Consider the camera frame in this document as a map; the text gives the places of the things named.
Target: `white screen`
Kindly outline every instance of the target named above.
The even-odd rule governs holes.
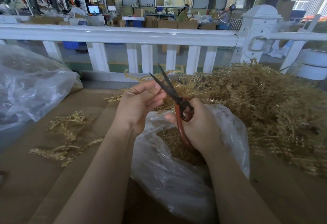
[[[100,13],[99,6],[89,6],[89,11],[90,11],[91,14],[93,14],[94,12],[96,14],[99,14]]]
[[[109,11],[116,11],[116,6],[114,6],[114,5],[108,5],[108,10]]]

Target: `green shirt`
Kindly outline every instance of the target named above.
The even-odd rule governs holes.
[[[180,22],[188,21],[187,14],[184,11],[182,11],[180,15],[177,17],[176,21],[180,21]]]

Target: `hand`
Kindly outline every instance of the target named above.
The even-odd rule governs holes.
[[[203,157],[216,147],[222,146],[220,128],[214,115],[198,98],[190,101],[194,116],[189,122],[182,121],[186,136]],[[176,115],[166,114],[165,119],[177,127]]]
[[[114,123],[132,128],[136,135],[143,132],[146,115],[163,103],[166,93],[154,81],[142,82],[123,93]]]

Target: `person's right hand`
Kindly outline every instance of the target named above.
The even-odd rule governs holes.
[[[203,156],[212,149],[220,147],[220,127],[214,115],[198,98],[190,101],[194,116],[189,122],[182,121],[186,136]],[[177,127],[176,115],[166,114],[165,119]]]

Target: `scissors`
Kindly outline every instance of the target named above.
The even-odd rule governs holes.
[[[167,77],[165,71],[162,69],[162,67],[159,65],[159,68],[161,70],[161,73],[163,74],[163,77],[167,83],[168,86],[166,86],[163,82],[161,82],[159,79],[157,79],[153,74],[150,73],[150,75],[153,77],[153,79],[160,85],[160,87],[167,93],[168,96],[170,96],[176,103],[175,105],[175,113],[176,113],[176,119],[177,119],[177,127],[179,129],[182,142],[183,144],[189,148],[190,150],[196,150],[190,140],[187,138],[184,127],[182,125],[182,120],[189,122],[192,117],[194,116],[194,109],[190,104],[190,100],[192,97],[180,97],[172,83],[170,82],[169,78]]]

